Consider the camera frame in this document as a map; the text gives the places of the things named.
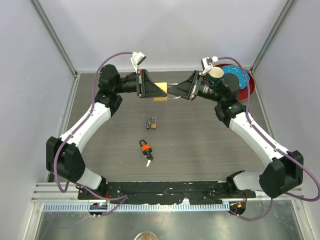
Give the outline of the small brass padlock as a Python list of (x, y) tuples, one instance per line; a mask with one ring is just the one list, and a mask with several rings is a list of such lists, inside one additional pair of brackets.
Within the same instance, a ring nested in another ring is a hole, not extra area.
[(154, 117), (154, 116), (150, 120), (150, 128), (151, 129), (156, 129), (157, 128), (157, 118)]

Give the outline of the large brass padlock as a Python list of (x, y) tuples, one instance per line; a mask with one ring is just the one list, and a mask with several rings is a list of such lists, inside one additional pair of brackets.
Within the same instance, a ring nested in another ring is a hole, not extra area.
[(156, 82), (155, 86), (157, 87), (158, 93), (156, 96), (165, 96), (165, 99), (153, 99), (154, 102), (168, 102), (169, 101), (169, 94), (168, 94), (168, 87), (177, 86), (177, 83), (167, 83), (167, 82)]

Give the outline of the small padlock key bunch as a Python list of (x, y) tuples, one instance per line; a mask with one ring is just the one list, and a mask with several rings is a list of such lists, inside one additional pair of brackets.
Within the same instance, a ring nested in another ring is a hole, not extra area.
[(151, 124), (152, 124), (152, 116), (150, 116), (147, 121), (146, 121), (146, 129), (150, 129), (151, 128)]

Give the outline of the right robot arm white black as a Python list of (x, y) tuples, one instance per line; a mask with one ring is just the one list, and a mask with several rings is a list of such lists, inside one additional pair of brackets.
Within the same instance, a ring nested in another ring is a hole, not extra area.
[(196, 70), (187, 80), (167, 90), (190, 101), (196, 97), (215, 101), (218, 120), (238, 134), (262, 161), (263, 172), (240, 170), (228, 176), (226, 193), (236, 198), (244, 190), (262, 191), (275, 199), (302, 184), (303, 170), (298, 165), (303, 164), (304, 158), (299, 151), (289, 151), (278, 144), (254, 121), (246, 106), (238, 101), (240, 91), (239, 79), (232, 73), (225, 73), (213, 83)]

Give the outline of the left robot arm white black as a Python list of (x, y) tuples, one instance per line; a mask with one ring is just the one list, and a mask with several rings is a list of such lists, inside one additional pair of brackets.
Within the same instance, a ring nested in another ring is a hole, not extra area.
[(166, 98), (167, 83), (155, 83), (145, 69), (121, 77), (112, 64), (103, 66), (95, 78), (98, 92), (88, 111), (60, 137), (46, 142), (46, 169), (56, 179), (62, 177), (71, 183), (89, 188), (89, 194), (100, 200), (107, 192), (102, 176), (86, 167), (82, 151), (94, 133), (108, 121), (122, 103), (122, 93), (136, 93), (139, 98)]

